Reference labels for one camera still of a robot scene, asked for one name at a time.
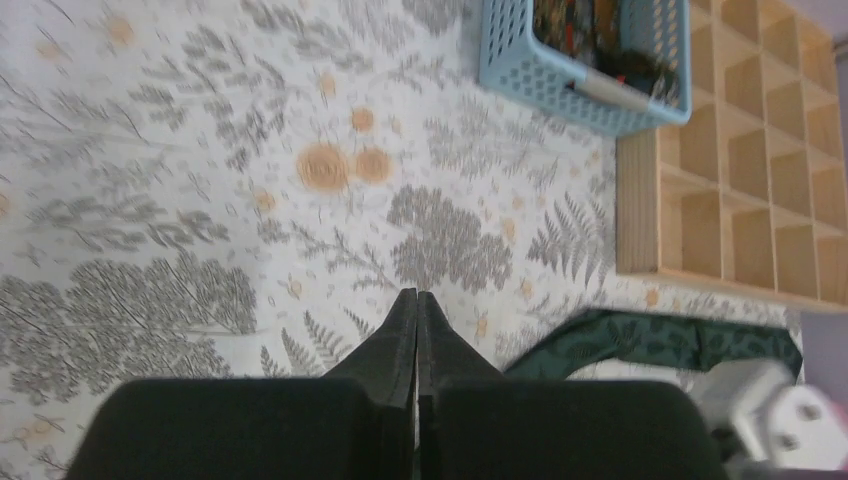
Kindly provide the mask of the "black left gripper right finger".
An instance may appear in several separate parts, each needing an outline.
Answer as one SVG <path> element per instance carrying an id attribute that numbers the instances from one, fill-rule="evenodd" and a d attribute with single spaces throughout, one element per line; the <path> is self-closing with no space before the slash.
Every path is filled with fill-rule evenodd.
<path id="1" fill-rule="evenodd" d="M 417 300 L 423 479 L 723 479 L 690 398 L 662 381 L 512 380 Z"/>

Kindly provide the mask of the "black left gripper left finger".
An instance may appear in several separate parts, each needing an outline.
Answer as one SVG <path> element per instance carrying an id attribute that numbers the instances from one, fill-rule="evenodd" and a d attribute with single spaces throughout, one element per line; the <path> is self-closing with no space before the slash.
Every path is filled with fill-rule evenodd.
<path id="1" fill-rule="evenodd" d="M 409 479 L 417 292 L 320 377 L 145 379 L 95 415 L 70 479 Z"/>

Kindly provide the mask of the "dark green leaf tie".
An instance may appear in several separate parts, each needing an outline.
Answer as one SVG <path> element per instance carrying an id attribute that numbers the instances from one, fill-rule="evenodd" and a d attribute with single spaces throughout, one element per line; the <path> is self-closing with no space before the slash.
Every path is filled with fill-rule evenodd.
<path id="1" fill-rule="evenodd" d="M 578 311 L 506 370 L 514 379 L 562 380 L 606 360 L 707 372 L 726 362 L 772 359 L 798 376 L 803 355 L 789 331 L 682 315 Z"/>

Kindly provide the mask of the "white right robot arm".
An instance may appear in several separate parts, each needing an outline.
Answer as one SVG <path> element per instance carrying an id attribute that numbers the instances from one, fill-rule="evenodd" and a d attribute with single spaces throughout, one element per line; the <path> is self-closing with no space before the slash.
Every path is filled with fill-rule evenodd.
<path id="1" fill-rule="evenodd" d="M 689 395 L 732 479 L 847 477 L 847 414 L 776 360 L 723 362 Z"/>

